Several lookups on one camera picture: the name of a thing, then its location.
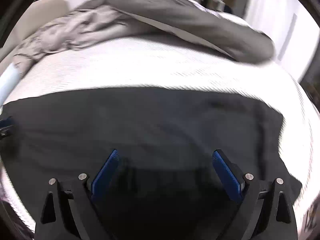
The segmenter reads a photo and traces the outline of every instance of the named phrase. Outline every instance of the gray blanket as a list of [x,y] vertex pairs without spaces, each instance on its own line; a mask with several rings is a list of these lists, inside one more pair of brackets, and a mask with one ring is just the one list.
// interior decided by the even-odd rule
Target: gray blanket
[[13,62],[24,76],[47,54],[159,30],[240,62],[259,63],[274,53],[265,34],[203,12],[188,0],[90,0],[25,39]]

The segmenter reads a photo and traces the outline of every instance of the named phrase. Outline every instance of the blue gripper pad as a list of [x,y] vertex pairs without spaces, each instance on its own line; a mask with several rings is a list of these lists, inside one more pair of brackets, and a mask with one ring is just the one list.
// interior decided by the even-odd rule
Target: blue gripper pad
[[119,162],[120,156],[118,155],[117,150],[114,150],[91,184],[92,201],[97,200],[105,194]]
[[242,201],[240,184],[217,151],[214,151],[212,154],[212,165],[229,198],[240,203]]

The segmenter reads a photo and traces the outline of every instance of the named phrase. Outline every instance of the bed headboard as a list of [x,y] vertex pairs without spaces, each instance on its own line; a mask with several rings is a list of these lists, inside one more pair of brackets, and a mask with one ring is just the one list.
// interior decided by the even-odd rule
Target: bed headboard
[[0,49],[0,75],[12,62],[15,48],[39,27],[47,22],[67,14],[65,0],[36,0],[21,16],[11,31],[4,46]]

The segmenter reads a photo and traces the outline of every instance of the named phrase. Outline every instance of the white mattress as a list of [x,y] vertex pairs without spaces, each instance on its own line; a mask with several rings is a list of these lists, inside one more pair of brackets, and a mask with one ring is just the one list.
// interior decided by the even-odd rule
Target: white mattress
[[[121,38],[45,57],[20,81],[6,103],[58,91],[118,86],[239,93],[281,112],[284,123],[279,154],[303,185],[294,204],[301,229],[303,215],[320,192],[320,117],[300,85],[276,63],[235,63],[168,34]],[[5,169],[2,172],[7,199],[34,230],[34,220]]]

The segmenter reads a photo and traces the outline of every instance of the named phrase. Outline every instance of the silver screw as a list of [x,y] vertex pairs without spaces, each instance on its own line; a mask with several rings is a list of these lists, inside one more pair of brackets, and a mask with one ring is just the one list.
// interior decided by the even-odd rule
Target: silver screw
[[56,179],[55,178],[52,178],[52,179],[49,180],[49,184],[50,185],[53,185],[55,183],[56,183]]
[[253,180],[254,176],[251,174],[251,173],[247,173],[245,175],[245,177],[248,179],[248,180]]
[[85,174],[85,173],[81,173],[81,174],[78,176],[79,180],[84,180],[86,177],[87,177],[87,174]]
[[278,182],[280,185],[282,185],[282,184],[283,184],[283,179],[278,178],[278,179],[277,179],[277,182]]

